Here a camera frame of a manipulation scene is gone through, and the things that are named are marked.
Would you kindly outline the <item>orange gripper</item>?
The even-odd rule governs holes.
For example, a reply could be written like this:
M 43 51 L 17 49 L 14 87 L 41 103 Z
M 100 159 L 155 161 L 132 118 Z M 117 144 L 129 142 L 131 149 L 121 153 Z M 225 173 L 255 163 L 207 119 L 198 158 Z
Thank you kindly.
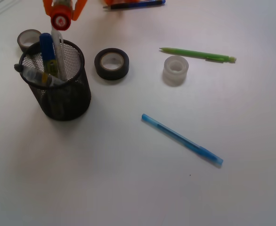
M 134 2 L 138 2 L 138 0 L 104 0 L 104 3 L 107 6 L 112 6 L 114 4 L 121 4 L 121 3 L 134 3 Z M 87 3 L 87 0 L 77 0 L 76 1 L 75 8 L 73 10 L 72 20 L 76 21 L 79 18 L 86 3 Z M 43 0 L 43 6 L 45 9 L 45 13 L 48 16 L 51 16 L 51 13 L 53 10 L 53 0 Z

